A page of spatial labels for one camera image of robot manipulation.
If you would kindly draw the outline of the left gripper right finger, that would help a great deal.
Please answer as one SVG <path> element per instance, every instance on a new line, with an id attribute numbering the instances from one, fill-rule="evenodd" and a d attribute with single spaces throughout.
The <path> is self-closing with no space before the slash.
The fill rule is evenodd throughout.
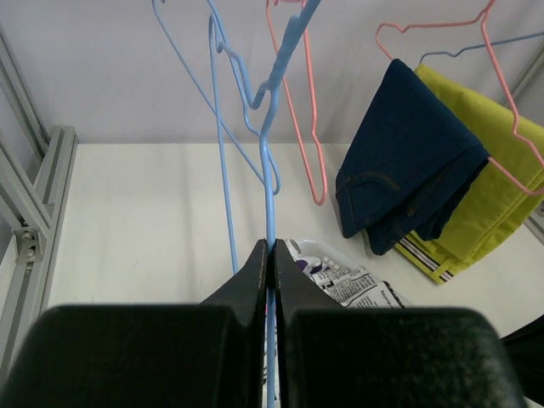
<path id="1" fill-rule="evenodd" d="M 273 252 L 285 407 L 523 407 L 483 315 L 463 308 L 348 309 Z"/>

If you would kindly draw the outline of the pink hanger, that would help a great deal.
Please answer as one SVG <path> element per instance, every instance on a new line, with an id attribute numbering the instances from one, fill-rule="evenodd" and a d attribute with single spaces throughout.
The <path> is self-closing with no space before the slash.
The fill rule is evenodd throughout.
<path id="1" fill-rule="evenodd" d="M 322 206 L 328 193 L 326 164 L 318 136 L 318 99 L 309 30 L 302 35 L 304 69 L 295 75 L 301 84 L 294 88 L 285 75 L 282 85 L 287 108 L 292 120 L 303 168 L 309 184 L 309 191 L 315 205 Z"/>
<path id="2" fill-rule="evenodd" d="M 541 1 L 380 1 L 372 21 L 373 77 L 381 80 L 392 54 L 418 65 L 426 52 L 457 51 L 485 43 L 457 58 L 427 57 L 423 63 L 445 77 L 505 105 L 520 117 L 543 123 L 543 37 L 492 47 L 495 40 L 543 31 Z"/>

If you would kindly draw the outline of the purple camouflage trousers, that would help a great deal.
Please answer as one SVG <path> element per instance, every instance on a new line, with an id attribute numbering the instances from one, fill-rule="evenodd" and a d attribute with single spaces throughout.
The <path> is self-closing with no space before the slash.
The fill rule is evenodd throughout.
<path id="1" fill-rule="evenodd" d="M 314 275 L 326 270 L 322 260 L 313 256 L 298 258 L 295 260 L 295 264 L 306 275 Z"/>

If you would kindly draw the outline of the navy blue trousers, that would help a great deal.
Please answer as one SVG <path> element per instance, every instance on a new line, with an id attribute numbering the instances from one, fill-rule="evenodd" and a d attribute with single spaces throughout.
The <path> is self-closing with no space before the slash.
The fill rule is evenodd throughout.
<path id="1" fill-rule="evenodd" d="M 480 140 L 399 59 L 390 62 L 336 176 L 342 235 L 383 255 L 440 237 L 488 163 Z"/>

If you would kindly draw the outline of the white plastic basket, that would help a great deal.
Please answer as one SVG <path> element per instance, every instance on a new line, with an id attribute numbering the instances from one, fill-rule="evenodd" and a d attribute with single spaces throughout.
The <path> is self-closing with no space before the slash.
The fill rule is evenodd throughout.
<path id="1" fill-rule="evenodd" d="M 313 256 L 320 258 L 326 269 L 356 269 L 359 263 L 321 240 L 287 239 L 287 248 L 295 261 L 298 258 Z"/>

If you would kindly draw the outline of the olive yellow trousers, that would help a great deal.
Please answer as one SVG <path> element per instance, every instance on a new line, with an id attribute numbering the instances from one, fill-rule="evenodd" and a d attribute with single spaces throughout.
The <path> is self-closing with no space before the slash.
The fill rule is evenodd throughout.
<path id="1" fill-rule="evenodd" d="M 543 187 L 543 168 L 530 147 L 511 134 L 513 113 L 492 99 L 420 64 L 415 73 L 529 190 Z M 463 197 L 441 236 L 425 241 L 411 232 L 395 248 L 429 279 L 443 285 L 509 238 L 541 204 L 495 166 L 486 165 Z"/>

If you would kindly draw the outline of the grey white printed trousers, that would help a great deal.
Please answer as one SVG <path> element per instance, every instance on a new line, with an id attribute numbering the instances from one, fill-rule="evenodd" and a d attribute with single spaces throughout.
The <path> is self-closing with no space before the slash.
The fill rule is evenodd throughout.
<path id="1" fill-rule="evenodd" d="M 385 280 L 363 267 L 327 269 L 309 277 L 330 298 L 349 309 L 403 309 L 409 302 Z"/>

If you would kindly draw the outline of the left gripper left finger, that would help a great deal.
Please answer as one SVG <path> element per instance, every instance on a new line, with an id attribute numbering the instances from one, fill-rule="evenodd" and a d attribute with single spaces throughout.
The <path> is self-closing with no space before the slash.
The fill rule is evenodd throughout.
<path id="1" fill-rule="evenodd" d="M 4 407 L 259 407 L 268 248 L 198 304 L 66 305 L 32 326 Z"/>

